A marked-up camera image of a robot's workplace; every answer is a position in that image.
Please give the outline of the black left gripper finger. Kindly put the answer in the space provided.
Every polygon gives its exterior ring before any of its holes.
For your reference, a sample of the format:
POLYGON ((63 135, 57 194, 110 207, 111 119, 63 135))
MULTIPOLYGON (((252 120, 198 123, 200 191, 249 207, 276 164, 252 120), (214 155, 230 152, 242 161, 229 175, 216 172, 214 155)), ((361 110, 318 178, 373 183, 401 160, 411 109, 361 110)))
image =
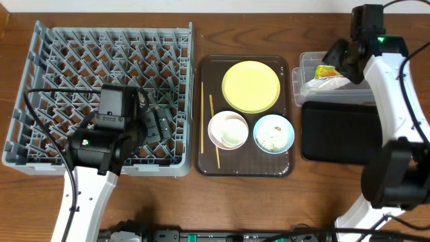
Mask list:
POLYGON ((163 140, 165 137, 165 111, 164 109, 154 109, 154 115, 160 140, 163 140))
POLYGON ((168 108, 162 108, 161 115, 161 130, 163 133, 163 139, 171 138, 171 123, 173 121, 173 117, 168 108))

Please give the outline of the green orange snack wrapper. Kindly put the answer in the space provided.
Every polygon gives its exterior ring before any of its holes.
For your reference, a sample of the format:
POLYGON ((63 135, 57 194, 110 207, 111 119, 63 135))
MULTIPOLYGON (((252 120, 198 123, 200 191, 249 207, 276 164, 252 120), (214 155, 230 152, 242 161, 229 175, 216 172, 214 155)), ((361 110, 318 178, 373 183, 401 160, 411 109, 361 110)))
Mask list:
POLYGON ((316 71, 314 73, 314 78, 318 80, 341 76, 342 74, 340 74, 340 72, 338 72, 335 67, 328 65, 317 66, 316 71))

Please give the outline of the white napkin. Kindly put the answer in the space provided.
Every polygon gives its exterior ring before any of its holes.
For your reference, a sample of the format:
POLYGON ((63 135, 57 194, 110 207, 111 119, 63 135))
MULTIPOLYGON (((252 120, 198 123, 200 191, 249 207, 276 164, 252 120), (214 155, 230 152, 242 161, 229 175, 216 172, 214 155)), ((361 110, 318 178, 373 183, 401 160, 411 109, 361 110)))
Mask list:
POLYGON ((309 91, 332 91, 348 83, 350 83, 350 80, 345 77, 325 77, 306 82, 305 88, 309 91))

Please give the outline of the white cup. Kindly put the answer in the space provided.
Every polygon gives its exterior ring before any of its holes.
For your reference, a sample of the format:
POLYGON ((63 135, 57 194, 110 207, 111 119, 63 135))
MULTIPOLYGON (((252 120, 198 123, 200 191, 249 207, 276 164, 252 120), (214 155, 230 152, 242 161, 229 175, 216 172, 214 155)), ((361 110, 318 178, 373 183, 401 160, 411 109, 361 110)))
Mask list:
POLYGON ((247 125, 239 119, 225 120, 221 130, 222 144, 228 148, 242 145, 248 137, 247 125))

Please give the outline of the light blue bowl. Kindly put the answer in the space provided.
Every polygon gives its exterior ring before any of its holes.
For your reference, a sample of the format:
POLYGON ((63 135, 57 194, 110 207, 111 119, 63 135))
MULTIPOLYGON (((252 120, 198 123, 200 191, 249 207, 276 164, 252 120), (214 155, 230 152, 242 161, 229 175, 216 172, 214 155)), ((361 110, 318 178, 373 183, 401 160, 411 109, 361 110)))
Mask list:
POLYGON ((272 155, 287 153, 295 141, 294 127, 287 118, 269 114, 256 121, 253 139, 265 153, 272 155))

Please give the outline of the rice food scraps pile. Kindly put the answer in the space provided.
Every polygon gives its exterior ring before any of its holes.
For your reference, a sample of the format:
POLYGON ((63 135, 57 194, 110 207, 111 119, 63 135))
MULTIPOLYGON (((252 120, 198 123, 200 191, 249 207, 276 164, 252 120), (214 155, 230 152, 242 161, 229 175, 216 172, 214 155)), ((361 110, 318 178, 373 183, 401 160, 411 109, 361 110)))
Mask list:
POLYGON ((257 131, 256 141, 267 152, 282 152, 288 143, 287 129, 281 126, 262 126, 257 131))

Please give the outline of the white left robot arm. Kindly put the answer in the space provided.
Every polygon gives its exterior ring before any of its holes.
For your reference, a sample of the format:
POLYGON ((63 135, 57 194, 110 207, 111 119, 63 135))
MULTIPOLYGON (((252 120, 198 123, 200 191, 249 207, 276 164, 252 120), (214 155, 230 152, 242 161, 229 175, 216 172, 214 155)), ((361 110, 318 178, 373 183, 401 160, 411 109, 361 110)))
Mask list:
POLYGON ((156 108, 136 116, 91 112, 68 137, 64 190, 53 241, 96 241, 125 160, 171 138, 171 115, 156 108))

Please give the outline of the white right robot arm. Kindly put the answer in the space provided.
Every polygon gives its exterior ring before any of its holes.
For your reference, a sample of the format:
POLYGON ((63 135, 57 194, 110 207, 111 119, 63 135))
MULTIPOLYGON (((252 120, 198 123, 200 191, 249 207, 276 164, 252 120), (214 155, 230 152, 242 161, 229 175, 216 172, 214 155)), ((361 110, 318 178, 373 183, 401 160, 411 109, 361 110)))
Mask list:
POLYGON ((409 69, 412 54, 400 36, 340 39, 323 58, 355 84, 367 81, 382 127, 382 148, 364 168, 361 195, 335 221, 338 241, 367 241, 389 216, 429 203, 429 123, 409 69))

